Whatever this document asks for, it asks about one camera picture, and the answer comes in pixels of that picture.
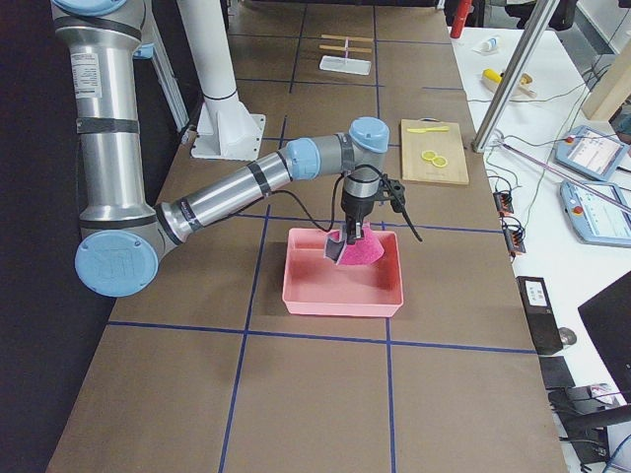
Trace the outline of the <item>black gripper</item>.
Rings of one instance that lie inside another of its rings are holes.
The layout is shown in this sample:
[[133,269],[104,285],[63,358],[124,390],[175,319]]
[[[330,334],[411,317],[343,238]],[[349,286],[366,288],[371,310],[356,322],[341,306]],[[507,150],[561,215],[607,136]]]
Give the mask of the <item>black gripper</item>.
[[337,231],[337,242],[341,245],[354,245],[357,240],[363,238],[362,226],[364,220],[374,209],[373,197],[357,197],[352,194],[343,194],[341,208],[345,214],[345,224]]

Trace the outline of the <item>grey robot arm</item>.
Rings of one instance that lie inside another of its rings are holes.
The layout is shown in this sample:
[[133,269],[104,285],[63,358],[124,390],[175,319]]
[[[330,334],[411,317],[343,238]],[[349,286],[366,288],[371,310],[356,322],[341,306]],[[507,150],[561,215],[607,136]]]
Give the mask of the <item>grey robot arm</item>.
[[74,257],[93,292],[121,298],[147,288],[162,260],[190,236],[233,218],[289,183],[337,175],[344,215],[326,255],[340,261],[367,237],[379,197],[387,125],[359,117],[341,133],[290,141],[259,153],[265,126],[239,98],[221,5],[177,5],[201,88],[198,132],[171,177],[189,181],[183,196],[150,205],[145,197],[133,56],[156,33],[148,1],[55,1],[55,33],[68,47],[84,162],[87,205]]

